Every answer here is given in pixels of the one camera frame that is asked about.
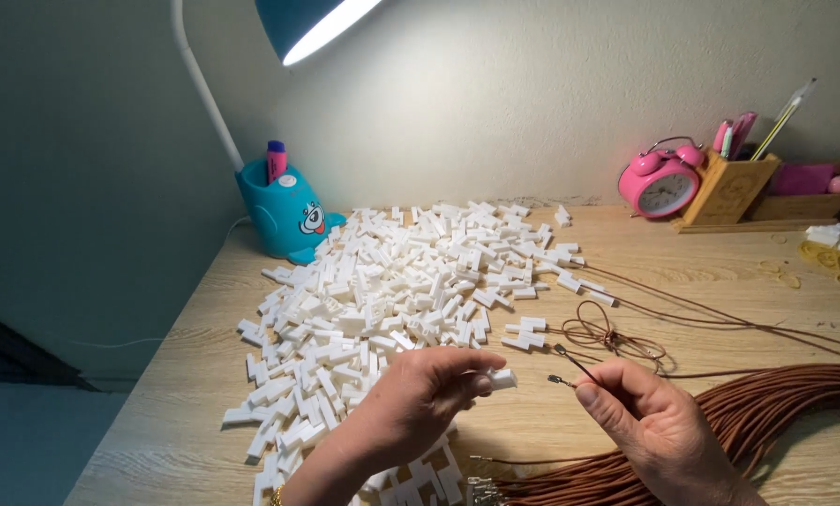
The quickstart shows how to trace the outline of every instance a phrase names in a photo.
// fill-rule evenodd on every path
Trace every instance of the desk lamp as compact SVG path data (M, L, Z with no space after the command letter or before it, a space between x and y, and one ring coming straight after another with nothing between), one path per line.
M255 0L270 45L284 66L295 64L322 48L381 0ZM235 169L235 181L255 224L264 250L271 257L296 264L314 261L314 248L332 227L345 222L339 213L325 213L320 200L299 170L286 166L275 181L267 175L267 160L245 164L235 147L220 109L189 47L182 19L182 0L171 2L176 46L201 102Z

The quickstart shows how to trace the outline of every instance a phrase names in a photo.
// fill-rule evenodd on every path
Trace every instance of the gold bracelet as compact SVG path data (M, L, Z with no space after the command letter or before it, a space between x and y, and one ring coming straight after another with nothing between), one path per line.
M273 491L273 494L270 495L270 506L282 506L282 500L279 499L279 495L282 494L282 487L284 485L280 485L279 488Z

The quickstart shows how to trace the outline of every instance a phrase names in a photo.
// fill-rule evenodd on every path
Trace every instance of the wooden desk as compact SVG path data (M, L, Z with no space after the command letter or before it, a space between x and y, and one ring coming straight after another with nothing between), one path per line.
M621 207L570 210L573 226L557 229L555 242L578 242L588 263L741 317L817 330L840 339L840 283L814 272L798 258L799 232L774 243L769 233L678 235L666 223L630 219ZM553 223L553 210L536 210L527 221ZM758 269L771 260L801 278L794 290ZM220 431L226 408L251 389L245 354L254 348L235 334L236 323L274 284L260 275L277 261L258 251L255 231L237 229L180 314L154 360L104 437L66 500L91 504L246 505L256 469L246 466L253 429ZM553 283L554 275L545 275ZM678 306L619 283L608 290L664 311ZM459 415L452 448L465 476L484 474L470 454L514 458L556 458L594 454L611 441L579 407L569 389L545 381L545 374L574 377L567 360L502 347L504 324L520 315L561 324L582 300L558 286L539 300L518 301L516 313L491 314L494 339L487 350L503 354L520 387L481 399ZM661 322L629 309L609 310L622 332L658 339L679 372L750 366L837 361L824 352L754 330L708 330ZM723 379L679 381L693 394ZM769 460L774 467L761 486L771 504L840 505L840 413L799 422Z

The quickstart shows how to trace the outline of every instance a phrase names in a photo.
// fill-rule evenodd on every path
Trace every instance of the fingernail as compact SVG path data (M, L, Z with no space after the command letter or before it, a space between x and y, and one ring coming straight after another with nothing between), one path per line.
M492 380L482 374L473 378L473 395L482 395L492 392Z
M592 384L583 384L577 387L577 400L584 408L588 409L598 399L598 393Z

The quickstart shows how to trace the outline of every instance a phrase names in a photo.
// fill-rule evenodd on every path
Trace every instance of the pink alarm clock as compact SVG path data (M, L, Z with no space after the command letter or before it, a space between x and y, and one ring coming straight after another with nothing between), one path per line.
M689 145L657 149L664 142L678 139L688 140ZM646 218L667 216L695 198L699 179L693 167L704 161L701 146L696 146L691 137L663 139L623 168L617 189L636 213Z

